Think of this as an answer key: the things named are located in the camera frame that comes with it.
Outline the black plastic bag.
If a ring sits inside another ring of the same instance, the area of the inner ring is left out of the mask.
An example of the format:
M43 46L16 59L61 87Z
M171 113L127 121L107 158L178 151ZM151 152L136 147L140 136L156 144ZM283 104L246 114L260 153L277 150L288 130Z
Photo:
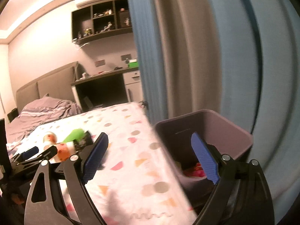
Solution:
M86 146L93 145L93 143L93 138L89 131L85 132L81 139L73 141L76 152L82 151Z

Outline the purple trash bin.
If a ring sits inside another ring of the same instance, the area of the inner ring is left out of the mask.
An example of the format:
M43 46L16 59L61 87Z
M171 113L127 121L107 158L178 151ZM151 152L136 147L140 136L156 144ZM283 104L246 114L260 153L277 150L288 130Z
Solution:
M198 160L191 146L191 137L197 133L220 154L238 160L253 144L252 135L213 110L199 110L158 122L154 129L162 149L192 207L206 202L213 190L213 182L206 177L188 177L184 171L194 167Z

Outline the grey striped duvet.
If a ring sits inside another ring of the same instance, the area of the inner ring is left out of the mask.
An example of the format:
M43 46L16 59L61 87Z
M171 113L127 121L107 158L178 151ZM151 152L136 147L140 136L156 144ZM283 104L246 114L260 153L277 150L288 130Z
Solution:
M38 126L80 113L82 109L71 100L43 97L28 103L6 127L8 151L17 150L22 139Z

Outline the black nightstand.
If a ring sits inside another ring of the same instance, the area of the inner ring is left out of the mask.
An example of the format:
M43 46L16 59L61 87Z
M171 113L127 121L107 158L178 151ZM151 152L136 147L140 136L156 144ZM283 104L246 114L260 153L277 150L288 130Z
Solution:
M19 112L17 108L12 109L8 114L8 120L11 123L15 118L19 116Z

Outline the patterned white table cloth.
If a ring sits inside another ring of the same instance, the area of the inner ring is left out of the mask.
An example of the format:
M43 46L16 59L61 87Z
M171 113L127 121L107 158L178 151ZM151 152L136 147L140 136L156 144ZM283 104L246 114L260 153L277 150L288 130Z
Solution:
M37 146L52 132L62 142L75 129L93 139L108 135L100 170L86 184L107 224L192 224L196 213L163 152L140 104L126 103L38 125L25 135L26 124L8 125L10 156Z

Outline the grey upholstered headboard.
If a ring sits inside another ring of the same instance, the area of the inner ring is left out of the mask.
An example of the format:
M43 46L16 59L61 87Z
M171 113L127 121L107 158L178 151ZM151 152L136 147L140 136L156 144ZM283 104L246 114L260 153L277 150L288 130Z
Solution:
M30 102L45 95L52 98L75 101L71 84L80 79L84 67L72 62L48 72L25 84L16 91L16 105L19 112Z

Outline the dark top desk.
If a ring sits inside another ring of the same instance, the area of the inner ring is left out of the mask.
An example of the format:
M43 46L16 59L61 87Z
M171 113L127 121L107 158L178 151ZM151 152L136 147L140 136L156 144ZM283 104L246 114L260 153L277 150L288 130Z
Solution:
M71 84L75 102L82 111L129 103L123 73L139 70L137 67L104 72L80 79Z

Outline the white mug on desk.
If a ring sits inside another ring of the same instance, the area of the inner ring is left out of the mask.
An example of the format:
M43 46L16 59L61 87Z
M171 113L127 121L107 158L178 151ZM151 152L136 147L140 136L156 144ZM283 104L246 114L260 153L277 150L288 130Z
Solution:
M82 78L85 79L85 78L87 78L87 77L88 77L88 74L87 74L86 72L84 72L84 73L82 74Z

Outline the white drawer cabinet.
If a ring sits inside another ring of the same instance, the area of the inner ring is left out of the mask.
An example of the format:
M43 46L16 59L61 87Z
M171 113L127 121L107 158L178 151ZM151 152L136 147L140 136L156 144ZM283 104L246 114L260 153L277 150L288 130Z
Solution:
M140 71L131 71L123 73L124 86L129 102L142 102L143 92Z

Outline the green box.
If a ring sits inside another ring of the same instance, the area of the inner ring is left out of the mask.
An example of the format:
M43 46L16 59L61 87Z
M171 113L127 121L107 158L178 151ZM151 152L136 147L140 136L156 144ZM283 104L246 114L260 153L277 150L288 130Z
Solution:
M131 60L129 60L128 67L129 68L137 68L137 67L139 67L138 60L137 59L131 59Z

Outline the grey curtain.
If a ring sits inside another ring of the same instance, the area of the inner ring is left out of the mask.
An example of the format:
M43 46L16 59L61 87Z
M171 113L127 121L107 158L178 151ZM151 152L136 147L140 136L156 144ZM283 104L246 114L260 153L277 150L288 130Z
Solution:
M221 107L221 58L210 0L154 0L170 118Z

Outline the blue curtain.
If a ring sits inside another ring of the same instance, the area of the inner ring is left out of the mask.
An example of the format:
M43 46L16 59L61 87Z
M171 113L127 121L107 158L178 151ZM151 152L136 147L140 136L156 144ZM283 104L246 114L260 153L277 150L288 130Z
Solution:
M276 224L299 224L299 13L296 0L210 0L221 58L218 113L252 134ZM129 0L151 123L170 118L154 0Z

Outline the dark wall shelf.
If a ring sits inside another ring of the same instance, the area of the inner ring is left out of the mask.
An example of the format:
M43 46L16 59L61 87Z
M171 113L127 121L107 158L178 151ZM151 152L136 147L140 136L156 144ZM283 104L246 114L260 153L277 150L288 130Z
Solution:
M128 0L94 3L73 11L71 19L72 42L77 45L133 32Z

